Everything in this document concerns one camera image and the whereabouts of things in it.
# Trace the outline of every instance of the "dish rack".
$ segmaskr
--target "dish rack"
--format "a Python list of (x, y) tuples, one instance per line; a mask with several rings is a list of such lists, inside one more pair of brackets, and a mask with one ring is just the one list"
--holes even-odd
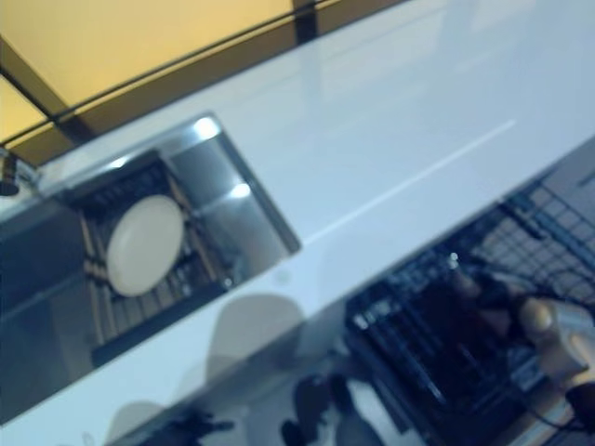
[[(119, 178), (108, 178), (76, 201), (85, 244), (84, 271), (91, 298), (100, 366), (150, 337), (180, 317), (201, 307), (241, 280), (239, 254), (214, 234), (192, 206), (182, 187), (156, 155), (127, 166)], [(107, 247), (123, 214), (139, 200), (154, 194), (173, 199), (184, 217), (183, 243), (178, 260), (149, 292), (136, 297), (119, 295), (106, 268)]]
[[(457, 298), (444, 287), (453, 259), (595, 308), (595, 226), (542, 178), (348, 302), (348, 345), (405, 401), (425, 440), (484, 445), (525, 413), (511, 384), (528, 394), (545, 377), (529, 347), (510, 348), (453, 309)], [(458, 323), (448, 325), (449, 318)], [(450, 342), (448, 333), (456, 330)]]

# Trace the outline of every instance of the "round plate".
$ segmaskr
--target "round plate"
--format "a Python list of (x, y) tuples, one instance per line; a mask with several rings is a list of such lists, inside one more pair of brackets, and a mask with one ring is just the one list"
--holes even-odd
[(184, 218), (165, 195), (140, 200), (120, 219), (107, 252), (108, 278), (121, 295), (142, 295), (171, 270), (178, 258)]

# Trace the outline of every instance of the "kitchen counter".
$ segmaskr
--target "kitchen counter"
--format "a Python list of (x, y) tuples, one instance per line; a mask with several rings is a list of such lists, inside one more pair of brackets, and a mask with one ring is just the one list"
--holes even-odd
[(118, 438), (570, 153), (595, 135), (593, 42), (590, 0), (412, 0), (49, 164), (42, 190), (211, 111), (302, 248), (4, 425), (2, 444)]

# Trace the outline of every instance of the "black cable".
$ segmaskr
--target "black cable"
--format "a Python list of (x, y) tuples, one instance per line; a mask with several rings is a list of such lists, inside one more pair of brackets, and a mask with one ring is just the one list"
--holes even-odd
[(509, 396), (510, 398), (516, 400), (517, 402), (519, 402), (520, 404), (522, 404), (522, 407), (524, 408), (525, 411), (527, 411), (529, 414), (531, 414), (537, 421), (543, 423), (544, 425), (553, 427), (554, 429), (557, 429), (561, 432), (578, 432), (578, 433), (584, 433), (584, 434), (588, 434), (588, 431), (585, 427), (578, 427), (578, 426), (569, 426), (571, 423), (573, 423), (573, 421), (571, 421), (568, 425), (559, 425), (558, 423), (554, 423), (551, 420), (548, 420), (547, 417), (545, 417), (544, 415), (542, 415), (541, 413), (539, 413), (535, 407), (533, 407), (530, 403), (530, 401), (527, 399), (527, 396), (524, 394), (524, 392), (516, 385), (516, 383), (514, 383), (514, 381), (512, 381), (512, 372), (510, 370), (510, 364), (509, 364), (509, 360), (508, 360), (508, 352), (505, 353), (504, 355), (504, 374), (505, 374), (505, 379), (507, 380), (508, 384), (509, 384), (509, 390), (511, 390), (511, 392), (507, 392), (507, 396)]

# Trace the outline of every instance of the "stainless steel sink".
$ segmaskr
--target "stainless steel sink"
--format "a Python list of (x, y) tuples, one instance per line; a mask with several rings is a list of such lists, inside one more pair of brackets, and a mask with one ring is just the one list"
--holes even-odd
[[(157, 193), (185, 216), (182, 253), (150, 292), (122, 297), (105, 272), (111, 231)], [(212, 116), (69, 178), (0, 237), (2, 423), (299, 248)]]

